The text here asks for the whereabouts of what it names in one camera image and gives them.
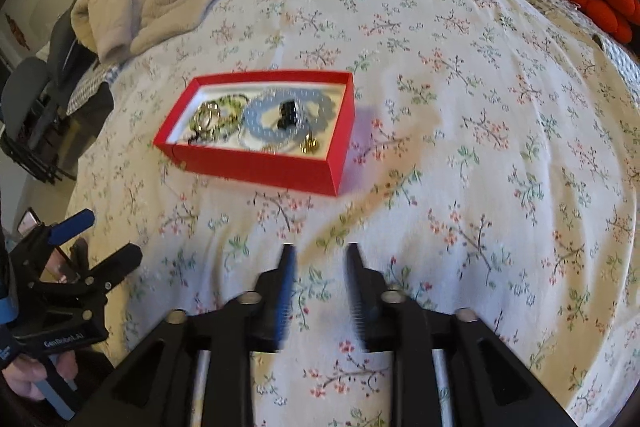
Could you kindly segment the person's left hand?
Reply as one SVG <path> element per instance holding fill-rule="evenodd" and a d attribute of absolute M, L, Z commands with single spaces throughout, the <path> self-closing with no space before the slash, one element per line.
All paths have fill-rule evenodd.
<path fill-rule="evenodd" d="M 66 381 L 73 381 L 78 374 L 75 352 L 59 355 L 56 370 Z M 36 402 L 44 399 L 37 383 L 47 378 L 47 369 L 37 360 L 21 355 L 3 369 L 2 374 L 10 389 L 20 397 Z"/>

